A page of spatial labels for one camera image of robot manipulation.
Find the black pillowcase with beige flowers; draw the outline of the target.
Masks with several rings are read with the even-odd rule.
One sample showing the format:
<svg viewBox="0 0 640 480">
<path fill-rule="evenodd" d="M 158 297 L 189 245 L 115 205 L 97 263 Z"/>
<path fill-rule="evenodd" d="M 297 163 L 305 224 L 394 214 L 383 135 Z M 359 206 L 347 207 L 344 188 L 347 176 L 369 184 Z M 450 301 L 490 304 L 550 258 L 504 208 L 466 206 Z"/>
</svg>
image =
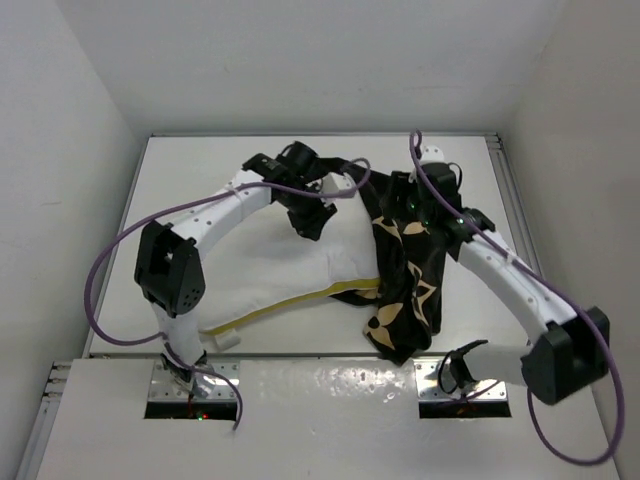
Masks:
<svg viewBox="0 0 640 480">
<path fill-rule="evenodd" d="M 370 217 L 379 284 L 332 297 L 352 306 L 373 306 L 363 334 L 396 365 L 430 348 L 441 330 L 444 233 L 418 217 L 417 184 L 408 176 L 373 171 L 359 189 Z"/>
</svg>

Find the white pillow with yellow edge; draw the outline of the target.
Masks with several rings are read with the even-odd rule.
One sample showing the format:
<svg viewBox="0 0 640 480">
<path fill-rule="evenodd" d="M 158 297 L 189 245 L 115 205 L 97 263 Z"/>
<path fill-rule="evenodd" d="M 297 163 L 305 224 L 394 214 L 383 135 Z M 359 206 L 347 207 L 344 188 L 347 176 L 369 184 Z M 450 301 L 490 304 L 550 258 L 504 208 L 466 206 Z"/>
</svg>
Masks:
<svg viewBox="0 0 640 480">
<path fill-rule="evenodd" d="M 300 237 L 274 203 L 206 256 L 193 314 L 207 343 L 241 353 L 365 353 L 372 307 L 335 299 L 378 283 L 371 221 L 359 196 L 338 199 L 317 241 Z"/>
</svg>

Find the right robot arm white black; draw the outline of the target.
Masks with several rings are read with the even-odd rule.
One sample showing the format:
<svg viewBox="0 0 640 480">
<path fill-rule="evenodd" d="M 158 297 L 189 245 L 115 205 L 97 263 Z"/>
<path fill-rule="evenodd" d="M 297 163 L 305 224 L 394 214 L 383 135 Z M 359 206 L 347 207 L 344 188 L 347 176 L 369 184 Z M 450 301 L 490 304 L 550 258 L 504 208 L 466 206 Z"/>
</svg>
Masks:
<svg viewBox="0 0 640 480">
<path fill-rule="evenodd" d="M 483 212 L 463 206 L 459 186 L 450 165 L 422 163 L 392 173 L 384 207 L 393 218 L 435 234 L 432 252 L 449 255 L 479 278 L 518 321 L 528 344 L 480 339 L 458 347 L 440 363 L 440 388 L 453 393 L 495 379 L 555 405 L 610 373 L 604 312 L 576 307 L 545 285 Z"/>
</svg>

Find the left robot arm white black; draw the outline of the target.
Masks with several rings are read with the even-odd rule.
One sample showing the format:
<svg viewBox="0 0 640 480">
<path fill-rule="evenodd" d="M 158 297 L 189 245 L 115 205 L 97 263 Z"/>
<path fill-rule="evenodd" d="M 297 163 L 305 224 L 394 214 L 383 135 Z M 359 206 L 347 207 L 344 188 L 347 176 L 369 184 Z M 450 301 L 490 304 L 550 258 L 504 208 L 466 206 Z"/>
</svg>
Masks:
<svg viewBox="0 0 640 480">
<path fill-rule="evenodd" d="M 206 254 L 245 218 L 274 202 L 285 207 L 299 236 L 318 240 L 337 211 L 320 197 L 328 173 L 313 149 L 295 141 L 275 158 L 259 153 L 247 160 L 211 204 L 190 208 L 181 220 L 152 221 L 143 228 L 134 280 L 167 345 L 164 367 L 184 386 L 192 386 L 194 368 L 207 361 L 191 313 L 205 293 Z"/>
</svg>

